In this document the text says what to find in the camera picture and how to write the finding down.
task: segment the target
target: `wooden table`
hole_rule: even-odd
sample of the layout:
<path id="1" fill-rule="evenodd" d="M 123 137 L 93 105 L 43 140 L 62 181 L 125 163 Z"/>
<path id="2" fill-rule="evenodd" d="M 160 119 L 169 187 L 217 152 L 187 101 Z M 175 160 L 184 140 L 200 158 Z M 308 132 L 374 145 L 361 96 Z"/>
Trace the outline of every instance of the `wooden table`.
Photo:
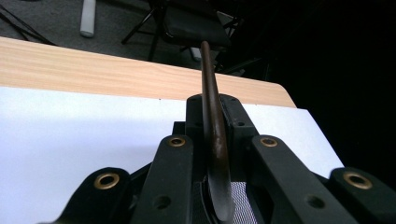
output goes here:
<path id="1" fill-rule="evenodd" d="M 201 71 L 0 37 L 0 86 L 186 100 Z M 244 104 L 296 107 L 275 83 L 217 74 L 219 92 Z"/>

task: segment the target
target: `gray carpet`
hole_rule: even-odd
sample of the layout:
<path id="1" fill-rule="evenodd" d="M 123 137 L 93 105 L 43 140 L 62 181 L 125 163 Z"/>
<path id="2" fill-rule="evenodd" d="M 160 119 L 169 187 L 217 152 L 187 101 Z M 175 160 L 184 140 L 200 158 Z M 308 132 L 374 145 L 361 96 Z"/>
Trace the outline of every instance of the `gray carpet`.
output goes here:
<path id="1" fill-rule="evenodd" d="M 93 38 L 79 34 L 83 0 L 0 0 L 0 4 L 59 47 L 142 61 L 146 61 L 149 56 L 152 35 L 136 34 L 126 45 L 121 44 L 121 40 L 148 13 L 149 4 L 146 1 L 97 0 Z M 0 12 L 20 25 L 3 9 L 0 9 Z M 149 19 L 141 29 L 153 32 L 154 19 Z M 12 26 L 2 20 L 0 20 L 0 36 L 23 39 Z M 41 43 L 31 37 L 29 41 Z M 181 46 L 170 45 L 160 39 L 153 61 L 201 69 L 201 62 L 194 60 L 189 50 L 180 52 L 180 48 Z"/>

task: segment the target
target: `black cable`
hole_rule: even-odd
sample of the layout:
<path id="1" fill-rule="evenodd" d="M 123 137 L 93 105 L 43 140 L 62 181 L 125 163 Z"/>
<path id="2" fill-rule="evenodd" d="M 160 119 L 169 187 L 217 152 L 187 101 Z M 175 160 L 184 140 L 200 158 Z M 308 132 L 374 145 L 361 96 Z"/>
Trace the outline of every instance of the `black cable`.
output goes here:
<path id="1" fill-rule="evenodd" d="M 35 29 L 33 29 L 29 24 L 27 24 L 26 22 L 24 22 L 23 20 L 21 20 L 14 14 L 12 14 L 10 11 L 8 11 L 5 7 L 3 7 L 3 5 L 0 4 L 0 8 L 3 9 L 6 13 L 8 13 L 11 17 L 13 17 L 15 20 L 17 20 L 20 24 L 22 24 L 24 27 L 26 27 L 28 29 L 28 30 L 25 30 L 25 29 L 21 28 L 20 26 L 18 26 L 14 22 L 12 22 L 6 15 L 4 15 L 2 12 L 0 12 L 0 19 L 7 22 L 8 24 L 10 24 L 23 37 L 24 40 L 29 41 L 29 39 L 25 35 L 25 34 L 27 34 L 35 39 L 40 40 L 41 42 L 43 42 L 45 44 L 56 46 L 56 44 L 49 41 L 46 37 L 44 37 L 39 32 L 37 32 Z"/>

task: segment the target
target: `chair seat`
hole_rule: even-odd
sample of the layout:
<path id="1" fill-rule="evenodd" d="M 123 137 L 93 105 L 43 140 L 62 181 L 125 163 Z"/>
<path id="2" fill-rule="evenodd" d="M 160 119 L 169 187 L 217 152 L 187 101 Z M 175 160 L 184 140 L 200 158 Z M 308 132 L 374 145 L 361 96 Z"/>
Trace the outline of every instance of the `chair seat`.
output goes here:
<path id="1" fill-rule="evenodd" d="M 205 40 L 213 50 L 219 51 L 231 46 L 231 41 L 213 10 L 190 13 L 183 7 L 168 6 L 163 30 L 163 39 L 170 43 L 200 48 Z"/>

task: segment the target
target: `white paper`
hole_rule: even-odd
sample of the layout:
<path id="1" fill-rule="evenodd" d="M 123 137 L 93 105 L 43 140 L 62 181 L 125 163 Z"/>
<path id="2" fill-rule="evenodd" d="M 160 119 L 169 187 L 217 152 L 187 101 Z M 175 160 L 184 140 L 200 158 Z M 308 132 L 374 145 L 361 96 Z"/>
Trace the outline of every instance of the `white paper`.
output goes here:
<path id="1" fill-rule="evenodd" d="M 152 161 L 185 101 L 0 88 L 0 223 L 54 221 L 91 173 Z M 281 138 L 313 172 L 342 167 L 309 112 L 244 105 L 260 134 Z"/>

